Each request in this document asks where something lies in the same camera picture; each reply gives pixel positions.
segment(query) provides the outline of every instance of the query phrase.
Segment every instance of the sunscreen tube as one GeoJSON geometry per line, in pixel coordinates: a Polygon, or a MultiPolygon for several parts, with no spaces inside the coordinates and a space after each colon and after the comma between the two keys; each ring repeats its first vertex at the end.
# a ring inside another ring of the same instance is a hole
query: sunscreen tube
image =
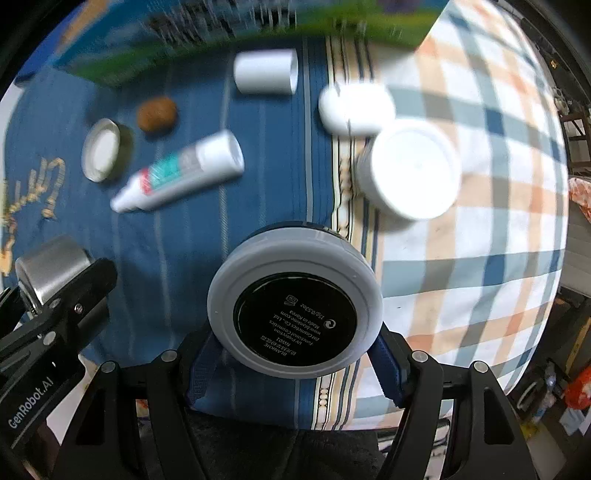
{"type": "Polygon", "coordinates": [[[223,130],[134,173],[111,199],[111,208],[117,213],[152,210],[243,172],[238,140],[223,130]]]}

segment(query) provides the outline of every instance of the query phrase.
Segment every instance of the blue blanket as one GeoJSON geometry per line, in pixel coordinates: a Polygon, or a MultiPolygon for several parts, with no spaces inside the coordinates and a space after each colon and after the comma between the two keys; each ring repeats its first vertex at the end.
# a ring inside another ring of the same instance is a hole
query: blue blanket
{"type": "MultiPolygon", "coordinates": [[[[316,110],[328,82],[324,38],[275,38],[240,48],[296,48],[300,76],[295,95],[242,96],[232,77],[235,52],[225,48],[152,70],[117,90],[47,67],[17,106],[5,154],[11,201],[17,180],[21,194],[26,193],[30,172],[39,171],[41,158],[61,157],[66,175],[55,219],[41,215],[45,197],[14,214],[14,258],[67,233],[94,257],[111,258],[117,266],[118,283],[109,297],[111,321],[84,351],[95,362],[141,364],[175,348],[207,321],[207,290],[215,272],[254,230],[284,220],[330,224],[331,138],[316,110]],[[141,102],[157,95],[174,99],[179,122],[170,135],[151,140],[138,129],[135,114],[141,102]],[[84,177],[80,156],[90,127],[103,117],[133,130],[134,150],[120,180],[95,184],[84,177]],[[222,128],[230,129],[242,147],[246,169],[239,180],[155,212],[111,211],[111,197],[133,172],[222,128]]],[[[15,284],[14,272],[7,284],[15,284]]],[[[224,353],[197,408],[310,428],[315,384],[266,377],[224,353]]]]}

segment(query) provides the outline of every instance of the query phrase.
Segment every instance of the orange bag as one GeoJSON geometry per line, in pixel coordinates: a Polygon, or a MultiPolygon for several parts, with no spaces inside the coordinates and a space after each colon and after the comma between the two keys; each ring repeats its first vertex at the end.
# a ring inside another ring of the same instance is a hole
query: orange bag
{"type": "Polygon", "coordinates": [[[591,182],[583,179],[569,179],[569,198],[579,205],[581,212],[591,222],[591,182]]]}
{"type": "Polygon", "coordinates": [[[591,407],[591,366],[583,370],[564,392],[564,401],[574,410],[591,407]]]}

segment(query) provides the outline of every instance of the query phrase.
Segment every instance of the white bottle cap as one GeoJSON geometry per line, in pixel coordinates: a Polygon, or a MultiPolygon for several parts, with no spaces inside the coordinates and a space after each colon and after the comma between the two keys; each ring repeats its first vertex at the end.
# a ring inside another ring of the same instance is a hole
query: white bottle cap
{"type": "Polygon", "coordinates": [[[295,50],[246,51],[234,60],[234,80],[241,93],[293,95],[297,78],[295,50]]]}
{"type": "Polygon", "coordinates": [[[117,125],[103,118],[94,124],[82,147],[82,171],[92,181],[105,180],[119,154],[120,134],[117,125]]]}
{"type": "Polygon", "coordinates": [[[198,141],[195,152],[204,172],[219,172],[218,182],[244,172],[244,156],[238,140],[230,130],[222,130],[198,141]]]}
{"type": "Polygon", "coordinates": [[[447,137],[426,121],[396,120],[361,153],[355,180],[382,211],[410,220],[435,218],[456,201],[460,160],[447,137]]]}

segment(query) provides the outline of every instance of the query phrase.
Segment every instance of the white jar lid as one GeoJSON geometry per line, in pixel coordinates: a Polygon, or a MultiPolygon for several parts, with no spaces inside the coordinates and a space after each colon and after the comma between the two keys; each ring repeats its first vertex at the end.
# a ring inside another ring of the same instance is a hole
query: white jar lid
{"type": "Polygon", "coordinates": [[[94,124],[82,149],[82,171],[92,181],[105,180],[113,170],[119,154],[121,136],[116,123],[103,118],[94,124]]]}
{"type": "Polygon", "coordinates": [[[381,209],[425,220],[442,215],[456,201],[462,166],[451,142],[433,124],[397,119],[360,156],[356,177],[381,209]]]}

